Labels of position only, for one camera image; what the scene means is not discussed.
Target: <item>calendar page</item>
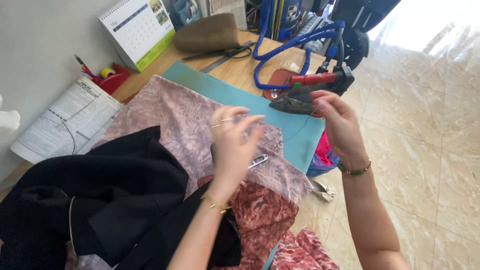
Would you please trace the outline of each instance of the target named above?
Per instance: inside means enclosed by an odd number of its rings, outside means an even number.
[[[139,71],[151,64],[175,35],[161,0],[125,0],[99,20],[125,52],[120,55],[129,58],[125,62],[133,62]]]

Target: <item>scissors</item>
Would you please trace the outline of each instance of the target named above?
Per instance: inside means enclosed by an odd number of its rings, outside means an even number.
[[[251,48],[251,46],[257,44],[256,42],[253,42],[253,41],[247,41],[245,43],[243,43],[242,45],[240,46],[236,46],[233,50],[216,50],[216,51],[211,51],[211,52],[207,52],[207,53],[204,53],[204,54],[199,54],[199,55],[194,55],[194,56],[189,56],[189,57],[185,57],[185,58],[182,58],[182,60],[185,60],[185,61],[188,61],[188,60],[195,60],[195,59],[201,59],[201,58],[207,58],[207,57],[212,57],[212,56],[226,56],[226,57],[229,57],[229,58],[233,58],[233,59],[240,59],[240,58],[245,58],[245,57],[249,57],[253,50]],[[243,52],[243,51],[249,51],[246,55],[242,55],[242,56],[238,56],[236,57],[235,55]]]

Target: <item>white shoe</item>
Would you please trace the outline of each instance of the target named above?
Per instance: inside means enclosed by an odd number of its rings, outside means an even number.
[[[312,192],[317,195],[320,199],[331,202],[333,201],[333,196],[336,195],[335,189],[331,186],[325,186],[317,181],[310,180],[310,183],[313,185]]]

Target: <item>plastic bag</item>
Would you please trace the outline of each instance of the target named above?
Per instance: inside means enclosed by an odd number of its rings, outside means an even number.
[[[312,178],[329,172],[336,168],[339,161],[340,158],[333,153],[332,146],[328,142],[327,133],[324,130],[308,167],[307,177]]]

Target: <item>hand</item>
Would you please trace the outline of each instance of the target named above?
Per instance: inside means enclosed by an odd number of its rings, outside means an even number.
[[[224,106],[215,111],[211,124],[215,143],[215,179],[209,188],[211,198],[219,204],[226,204],[230,196],[247,175],[247,168],[252,164],[257,144],[264,134],[263,126],[252,130],[248,139],[243,133],[252,124],[262,120],[263,115],[243,118],[234,124],[233,118],[238,114],[246,114],[245,107]]]
[[[325,117],[325,129],[333,152],[347,170],[360,170],[369,164],[354,110],[329,91],[310,93],[315,112]]]

